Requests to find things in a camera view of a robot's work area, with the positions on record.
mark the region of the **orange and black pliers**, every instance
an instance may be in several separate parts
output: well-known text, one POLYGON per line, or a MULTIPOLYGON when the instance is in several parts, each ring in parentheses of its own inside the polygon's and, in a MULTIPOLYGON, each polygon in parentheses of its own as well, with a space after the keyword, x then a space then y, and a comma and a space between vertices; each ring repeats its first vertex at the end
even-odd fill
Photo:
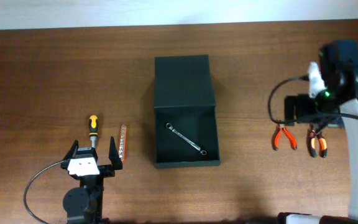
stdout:
POLYGON ((280 139, 281 132, 284 132, 284 134, 286 135, 286 137, 290 140, 291 148, 292 148, 293 150, 296 150, 296 149, 297 149, 296 140, 295 140, 295 138, 292 136, 292 134, 287 130, 287 128, 285 127, 284 124, 278 124, 277 127, 276 127, 276 131, 274 132, 273 137, 272 137, 272 146, 273 146, 273 149, 274 149, 275 151, 278 150, 278 140, 280 139))
POLYGON ((308 133, 308 150, 311 157, 317 157, 316 148, 314 146, 314 142, 318 139, 320 144, 320 156, 322 158, 327 157, 327 142, 326 139, 323 137, 323 134, 319 132, 316 134, 316 131, 311 127, 308 133))

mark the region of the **yellow screwdriver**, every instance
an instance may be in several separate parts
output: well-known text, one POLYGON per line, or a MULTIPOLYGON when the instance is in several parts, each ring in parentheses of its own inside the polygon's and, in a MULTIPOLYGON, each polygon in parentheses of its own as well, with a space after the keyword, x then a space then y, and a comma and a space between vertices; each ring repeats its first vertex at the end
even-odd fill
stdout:
POLYGON ((98 139, 98 117, 96 115, 92 115, 89 117, 89 138, 92 142, 92 147, 96 148, 96 140, 98 139))

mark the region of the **white backdrop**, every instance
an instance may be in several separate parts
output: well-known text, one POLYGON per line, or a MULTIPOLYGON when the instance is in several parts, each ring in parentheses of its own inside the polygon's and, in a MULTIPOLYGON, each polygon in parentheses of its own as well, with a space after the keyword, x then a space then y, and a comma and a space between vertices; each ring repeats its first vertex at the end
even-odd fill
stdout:
POLYGON ((0 0, 0 29, 357 18, 358 0, 0 0))

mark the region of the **brown tabletop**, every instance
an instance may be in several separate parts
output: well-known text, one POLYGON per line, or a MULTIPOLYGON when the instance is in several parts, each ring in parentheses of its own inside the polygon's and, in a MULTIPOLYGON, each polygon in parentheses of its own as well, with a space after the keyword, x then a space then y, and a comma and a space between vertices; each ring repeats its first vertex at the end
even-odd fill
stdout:
MULTIPOLYGON (((89 146, 88 118, 99 116, 99 164, 109 137, 128 126, 127 158, 104 181, 103 217, 115 221, 190 222, 275 216, 278 212, 347 215, 346 134, 327 129, 325 159, 309 156, 307 125, 288 128, 272 150, 267 97, 284 78, 306 73, 318 49, 358 41, 358 20, 190 26, 0 30, 0 223, 36 223, 22 202, 30 178, 59 161, 75 139, 89 146), (218 167, 154 167, 154 57, 209 55, 221 155, 218 167)), ((273 99, 307 93, 286 85, 273 99)), ((65 223, 64 194, 78 182, 65 170, 42 174, 30 208, 65 223)))

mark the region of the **cable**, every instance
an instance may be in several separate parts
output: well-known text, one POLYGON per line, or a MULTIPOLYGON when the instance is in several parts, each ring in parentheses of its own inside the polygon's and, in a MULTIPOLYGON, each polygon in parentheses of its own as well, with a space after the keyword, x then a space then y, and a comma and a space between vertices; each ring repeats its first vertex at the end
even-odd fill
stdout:
POLYGON ((44 171, 46 170, 49 170, 50 168, 56 166, 56 165, 59 165, 63 162, 66 162, 66 161, 59 161, 59 162, 55 162, 54 164, 52 165, 49 165, 47 167, 45 167, 43 170, 41 170, 40 172, 38 172, 38 174, 36 174, 35 176, 33 176, 33 178, 31 178, 30 182, 27 184, 27 186, 25 187, 24 189, 24 195, 23 195, 23 202, 24 202, 24 206, 25 206, 25 209, 30 213, 30 215, 35 218, 38 222, 40 223, 43 223, 43 224, 48 224, 47 222, 43 221, 42 219, 38 218, 36 215, 34 215, 34 213, 31 212, 31 209, 29 208, 29 206, 27 205, 27 191, 29 190, 30 188, 30 185, 33 183, 33 181, 39 176, 41 175, 44 171))
POLYGON ((300 117, 298 119, 289 119, 289 120, 279 120, 279 119, 274 119, 273 115, 272 115, 272 108, 271 108, 271 102, 272 102, 272 98, 274 93, 277 91, 278 88, 280 88, 280 86, 286 84, 287 82, 290 81, 294 81, 294 80, 304 80, 307 81, 309 80, 308 75, 302 75, 300 77, 293 77, 293 78, 289 78, 286 80, 281 81, 279 84, 277 84, 273 90, 270 92, 270 95, 268 97, 268 103, 267 103, 267 111, 268 111, 268 115, 270 117, 270 119, 276 123, 276 124, 290 124, 290 123, 295 123, 295 122, 304 122, 304 123, 310 123, 312 122, 312 120, 316 119, 316 118, 327 118, 327 117, 337 117, 337 118, 350 118, 350 119, 356 119, 358 120, 358 115, 354 115, 354 114, 347 114, 347 113, 324 113, 324 112, 318 112, 316 114, 312 114, 312 115, 307 115, 307 116, 303 116, 300 117))

